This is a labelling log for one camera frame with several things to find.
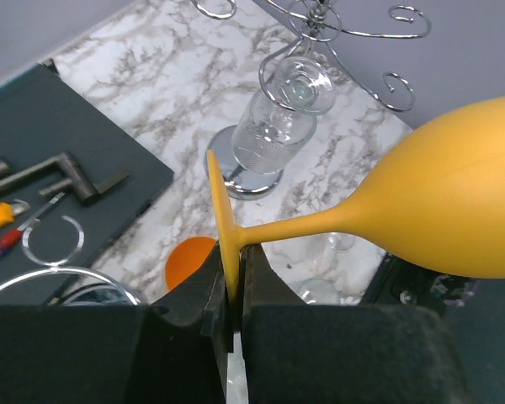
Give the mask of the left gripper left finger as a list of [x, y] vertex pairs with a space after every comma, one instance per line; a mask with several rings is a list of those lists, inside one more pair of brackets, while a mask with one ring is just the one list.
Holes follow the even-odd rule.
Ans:
[[0, 306], [0, 403], [222, 403], [221, 255], [150, 305]]

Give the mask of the ribbed clear wine glass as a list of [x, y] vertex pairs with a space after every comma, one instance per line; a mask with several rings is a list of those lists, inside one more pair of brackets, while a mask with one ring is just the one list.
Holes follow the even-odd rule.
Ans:
[[303, 56], [283, 59], [266, 88], [270, 95], [254, 94], [231, 138], [237, 162], [256, 174], [284, 169], [336, 101], [327, 70]]

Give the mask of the yellow plastic goblet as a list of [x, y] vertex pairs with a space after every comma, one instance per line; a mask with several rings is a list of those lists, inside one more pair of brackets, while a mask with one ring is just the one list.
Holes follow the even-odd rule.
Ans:
[[328, 232], [361, 237], [440, 273], [505, 279], [505, 96], [422, 125], [350, 196], [311, 215], [241, 227], [213, 152], [207, 166], [230, 301], [245, 246]]

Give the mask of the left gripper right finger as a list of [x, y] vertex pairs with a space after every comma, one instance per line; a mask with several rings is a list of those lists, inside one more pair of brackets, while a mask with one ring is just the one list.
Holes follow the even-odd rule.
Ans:
[[454, 340], [419, 306], [306, 304], [259, 245], [240, 260], [251, 403], [470, 403]]

